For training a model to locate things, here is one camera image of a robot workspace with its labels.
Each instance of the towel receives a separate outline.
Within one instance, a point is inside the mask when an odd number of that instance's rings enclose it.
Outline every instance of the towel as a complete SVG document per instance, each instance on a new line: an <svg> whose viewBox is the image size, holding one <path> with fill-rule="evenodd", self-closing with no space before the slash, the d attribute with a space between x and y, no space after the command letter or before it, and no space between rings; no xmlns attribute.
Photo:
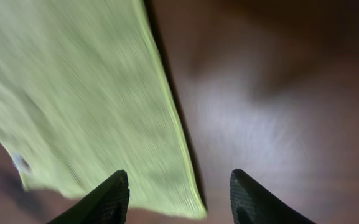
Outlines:
<svg viewBox="0 0 359 224"><path fill-rule="evenodd" d="M130 208L205 217L140 0L0 0L0 142L27 190L124 169Z"/></svg>

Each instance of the brown table surface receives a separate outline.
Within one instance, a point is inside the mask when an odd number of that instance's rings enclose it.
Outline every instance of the brown table surface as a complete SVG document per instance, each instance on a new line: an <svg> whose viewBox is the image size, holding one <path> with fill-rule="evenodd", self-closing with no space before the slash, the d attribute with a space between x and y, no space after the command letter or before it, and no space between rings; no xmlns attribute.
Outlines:
<svg viewBox="0 0 359 224"><path fill-rule="evenodd" d="M231 223L234 168L318 223L359 223L359 1L155 0L198 160L204 221ZM75 201L23 192L0 145L0 223L45 223Z"/></svg>

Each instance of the dark wooden surface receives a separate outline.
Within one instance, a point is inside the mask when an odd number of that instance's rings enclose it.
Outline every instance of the dark wooden surface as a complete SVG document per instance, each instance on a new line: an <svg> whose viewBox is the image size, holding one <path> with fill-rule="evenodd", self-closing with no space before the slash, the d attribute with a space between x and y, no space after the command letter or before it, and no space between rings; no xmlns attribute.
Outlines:
<svg viewBox="0 0 359 224"><path fill-rule="evenodd" d="M231 223L234 168L315 222L359 223L359 1L152 6L210 214L131 210L128 223ZM0 223L45 223L74 203L23 192L0 146Z"/></svg>

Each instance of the green cloth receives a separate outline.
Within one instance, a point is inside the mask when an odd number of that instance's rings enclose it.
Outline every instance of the green cloth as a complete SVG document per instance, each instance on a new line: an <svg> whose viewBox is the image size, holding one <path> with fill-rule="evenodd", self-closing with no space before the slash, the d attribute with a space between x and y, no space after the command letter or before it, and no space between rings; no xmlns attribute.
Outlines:
<svg viewBox="0 0 359 224"><path fill-rule="evenodd" d="M0 0L0 142L26 189L124 169L130 207L205 216L142 1Z"/></svg>

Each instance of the green fabric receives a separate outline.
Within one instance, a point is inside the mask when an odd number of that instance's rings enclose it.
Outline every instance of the green fabric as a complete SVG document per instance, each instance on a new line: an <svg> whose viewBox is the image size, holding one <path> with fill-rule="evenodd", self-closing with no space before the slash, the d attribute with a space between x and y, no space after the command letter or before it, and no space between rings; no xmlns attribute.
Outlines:
<svg viewBox="0 0 359 224"><path fill-rule="evenodd" d="M0 141L27 189L82 197L124 169L130 207L205 216L139 0L0 0Z"/></svg>

